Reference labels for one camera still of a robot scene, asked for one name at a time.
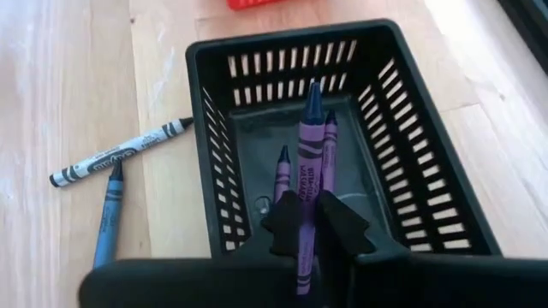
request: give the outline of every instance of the wooden table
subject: wooden table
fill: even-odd
[[[71,307],[107,172],[48,175],[191,115],[197,40],[391,18],[402,28],[506,256],[548,257],[548,79],[495,0],[0,2],[0,306]],[[125,164],[119,258],[208,257],[194,134]]]

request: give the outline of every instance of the crayon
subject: crayon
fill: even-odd
[[[283,192],[289,190],[291,182],[291,162],[289,160],[288,147],[283,146],[280,158],[277,160],[276,182],[274,185],[274,204],[276,204],[283,195]]]
[[[93,268],[103,266],[114,261],[116,255],[116,239],[118,237],[118,225],[120,223],[120,210],[122,209],[123,172],[122,160],[117,160],[109,177],[104,197],[103,215],[99,227],[97,246]]]
[[[335,190],[335,161],[337,157],[337,119],[331,110],[325,120],[324,158],[322,160],[322,189]]]
[[[102,151],[95,156],[88,157],[75,165],[50,175],[51,185],[54,187],[64,187],[70,183],[74,183],[95,171],[111,166],[116,160],[131,157],[137,152],[146,150],[155,144],[183,133],[193,122],[192,118],[175,120],[163,125],[162,128],[133,138],[108,151]]]
[[[299,123],[299,168],[297,189],[303,210],[303,224],[299,230],[297,256],[297,295],[310,291],[314,258],[314,207],[316,206],[322,173],[325,119],[319,83],[313,83]]]

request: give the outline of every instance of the red object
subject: red object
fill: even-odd
[[[260,4],[273,3],[281,0],[227,0],[231,9],[247,9]]]

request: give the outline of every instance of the purple crayon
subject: purple crayon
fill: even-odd
[[[337,119],[330,111],[325,120],[324,159],[322,162],[322,188],[330,193],[335,190],[335,158],[337,156]]]
[[[304,222],[299,230],[297,258],[297,295],[310,291],[314,259],[314,208],[320,190],[324,147],[325,120],[319,83],[313,83],[307,105],[299,123],[298,194],[303,207]]]
[[[291,182],[291,162],[289,160],[288,147],[283,146],[280,158],[277,160],[276,184],[274,186],[274,204],[276,204],[283,195],[283,192],[289,190]]]

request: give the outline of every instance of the wood grain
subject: wood grain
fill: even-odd
[[[372,18],[402,28],[505,255],[547,258],[548,80],[495,0],[2,1],[0,305],[76,306],[107,173],[47,177],[190,116],[189,44]],[[192,131],[124,168],[118,257],[209,256]]]

